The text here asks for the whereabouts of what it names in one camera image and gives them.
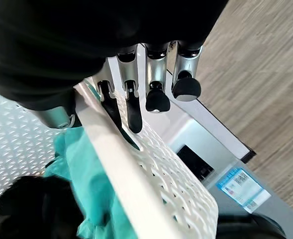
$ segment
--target black object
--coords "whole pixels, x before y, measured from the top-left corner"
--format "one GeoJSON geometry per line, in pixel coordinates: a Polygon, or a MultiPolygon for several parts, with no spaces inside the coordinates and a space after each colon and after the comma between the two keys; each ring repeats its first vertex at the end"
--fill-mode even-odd
{"type": "Polygon", "coordinates": [[[179,79],[172,90],[175,99],[198,98],[201,94],[200,83],[191,77],[179,79]]]}
{"type": "Polygon", "coordinates": [[[133,133],[139,133],[143,123],[138,94],[137,45],[121,49],[117,62],[125,91],[128,126],[133,133]]]}
{"type": "Polygon", "coordinates": [[[166,112],[171,103],[165,95],[167,53],[169,44],[145,44],[146,110],[166,112]]]}
{"type": "Polygon", "coordinates": [[[149,112],[166,112],[171,107],[170,100],[161,90],[153,89],[147,95],[145,108],[149,112]]]}
{"type": "Polygon", "coordinates": [[[0,196],[0,239],[77,239],[84,217],[70,183],[24,176],[0,196]]]}
{"type": "Polygon", "coordinates": [[[140,99],[134,95],[134,81],[126,81],[125,85],[127,89],[127,98],[125,100],[128,127],[133,133],[139,133],[143,126],[140,99]]]}
{"type": "Polygon", "coordinates": [[[274,220],[262,215],[219,215],[216,239],[286,239],[274,220]]]}
{"type": "Polygon", "coordinates": [[[187,145],[184,145],[180,151],[177,152],[177,156],[184,162],[184,164],[191,170],[200,182],[214,170],[187,145]]]}
{"type": "Polygon", "coordinates": [[[114,124],[118,129],[122,128],[121,115],[118,110],[116,98],[110,96],[108,81],[100,81],[98,83],[101,93],[103,94],[103,101],[101,105],[104,107],[105,111],[108,113],[110,118],[113,120],[114,124]]]}
{"type": "Polygon", "coordinates": [[[202,43],[227,2],[149,0],[149,8],[143,0],[0,1],[0,95],[38,110],[39,102],[95,75],[123,47],[202,43]],[[150,17],[154,10],[164,15],[150,17]],[[187,17],[164,24],[167,12],[187,17]]]}

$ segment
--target green fabric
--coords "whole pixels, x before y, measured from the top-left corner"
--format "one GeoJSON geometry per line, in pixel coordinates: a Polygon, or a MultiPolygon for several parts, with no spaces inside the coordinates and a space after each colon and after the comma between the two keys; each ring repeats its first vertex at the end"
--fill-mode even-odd
{"type": "Polygon", "coordinates": [[[71,128],[54,140],[56,161],[45,176],[72,182],[75,198],[85,215],[78,236],[85,239],[137,238],[95,149],[82,127],[71,128]]]}

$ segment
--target gray laminate floor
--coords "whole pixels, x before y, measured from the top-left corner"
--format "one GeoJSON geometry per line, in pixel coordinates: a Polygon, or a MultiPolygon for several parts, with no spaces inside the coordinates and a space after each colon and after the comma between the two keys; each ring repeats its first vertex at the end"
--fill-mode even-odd
{"type": "Polygon", "coordinates": [[[204,46],[200,101],[257,152],[250,168],[293,207],[293,0],[230,0],[204,46]]]}

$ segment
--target black fabric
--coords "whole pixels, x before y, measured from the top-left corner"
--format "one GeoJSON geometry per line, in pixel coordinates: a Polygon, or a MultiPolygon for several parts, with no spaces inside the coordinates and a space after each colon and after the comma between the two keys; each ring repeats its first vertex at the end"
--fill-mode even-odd
{"type": "Polygon", "coordinates": [[[286,239],[286,236],[280,225],[262,215],[219,215],[216,239],[286,239]]]}
{"type": "Polygon", "coordinates": [[[226,3],[0,0],[0,94],[30,105],[94,75],[122,47],[204,42],[226,3]]]}
{"type": "Polygon", "coordinates": [[[0,239],[76,239],[83,219],[58,177],[24,176],[0,196],[0,239]]]}

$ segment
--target white label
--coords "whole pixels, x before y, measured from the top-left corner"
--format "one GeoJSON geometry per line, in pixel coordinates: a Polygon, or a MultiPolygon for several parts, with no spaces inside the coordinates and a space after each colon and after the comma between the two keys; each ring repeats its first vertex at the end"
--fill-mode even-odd
{"type": "Polygon", "coordinates": [[[271,194],[242,168],[230,171],[225,178],[217,183],[217,187],[249,213],[255,211],[271,197],[271,194]]]}

